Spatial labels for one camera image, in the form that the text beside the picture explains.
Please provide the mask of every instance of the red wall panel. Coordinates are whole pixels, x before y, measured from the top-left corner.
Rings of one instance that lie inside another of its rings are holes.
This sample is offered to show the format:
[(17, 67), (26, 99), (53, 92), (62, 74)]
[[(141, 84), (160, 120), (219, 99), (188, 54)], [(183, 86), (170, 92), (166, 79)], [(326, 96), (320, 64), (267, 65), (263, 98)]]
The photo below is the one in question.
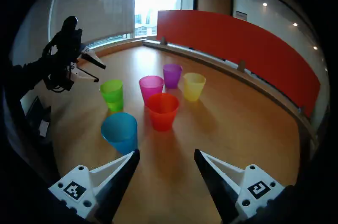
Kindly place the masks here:
[(238, 64), (259, 75), (309, 117), (320, 83), (307, 62), (287, 43), (256, 25), (204, 11), (158, 12), (157, 39), (192, 47)]

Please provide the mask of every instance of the white wall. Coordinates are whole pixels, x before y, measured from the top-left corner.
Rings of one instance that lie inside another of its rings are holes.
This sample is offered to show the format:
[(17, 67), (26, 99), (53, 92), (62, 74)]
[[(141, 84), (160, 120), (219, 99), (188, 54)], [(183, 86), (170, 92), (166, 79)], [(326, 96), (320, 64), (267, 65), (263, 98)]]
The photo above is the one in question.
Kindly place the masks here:
[[(52, 0), (37, 0), (30, 8), (14, 39), (11, 60), (13, 65), (24, 65), (38, 60), (48, 43), (48, 18)], [(50, 94), (41, 81), (22, 99), (21, 104), (27, 113), (32, 101), (39, 96), (44, 106), (51, 105)]]
[(325, 64), (321, 60), (323, 57), (322, 52), (315, 50), (309, 39), (297, 27), (293, 26), (292, 22), (273, 11), (269, 6), (264, 7), (262, 3), (254, 0), (234, 0), (235, 11), (247, 14), (248, 22), (260, 26), (281, 38), (294, 48), (312, 68), (321, 84), (316, 106), (311, 116), (311, 124), (317, 130), (323, 119), (330, 95), (329, 80), (324, 69)]

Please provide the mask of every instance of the window blind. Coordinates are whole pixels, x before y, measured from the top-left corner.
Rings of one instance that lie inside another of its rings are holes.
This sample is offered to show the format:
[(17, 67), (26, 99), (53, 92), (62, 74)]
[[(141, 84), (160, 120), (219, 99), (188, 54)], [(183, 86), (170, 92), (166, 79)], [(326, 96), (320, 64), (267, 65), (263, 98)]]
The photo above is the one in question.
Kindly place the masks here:
[(85, 43), (134, 31), (135, 0), (55, 0), (52, 6), (52, 37), (70, 15), (78, 18)]

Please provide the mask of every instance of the orange cup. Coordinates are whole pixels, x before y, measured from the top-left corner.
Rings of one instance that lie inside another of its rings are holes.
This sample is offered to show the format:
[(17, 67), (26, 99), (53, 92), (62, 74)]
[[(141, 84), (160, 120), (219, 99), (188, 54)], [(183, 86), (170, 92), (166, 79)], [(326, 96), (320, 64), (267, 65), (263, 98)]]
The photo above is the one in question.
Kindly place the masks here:
[(147, 100), (150, 119), (153, 128), (157, 131), (168, 131), (172, 128), (180, 102), (168, 93), (157, 93)]

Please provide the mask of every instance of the purple cup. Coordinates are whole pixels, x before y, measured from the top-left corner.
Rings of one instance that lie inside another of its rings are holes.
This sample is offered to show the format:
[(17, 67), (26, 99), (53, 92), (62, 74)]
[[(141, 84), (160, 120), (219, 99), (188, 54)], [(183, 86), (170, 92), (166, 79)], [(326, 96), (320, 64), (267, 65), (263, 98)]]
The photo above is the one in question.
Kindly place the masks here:
[(164, 81), (159, 76), (146, 76), (140, 79), (139, 85), (144, 103), (154, 94), (162, 93)]
[(163, 66), (164, 84), (167, 88), (177, 88), (181, 77), (182, 66), (167, 64)]

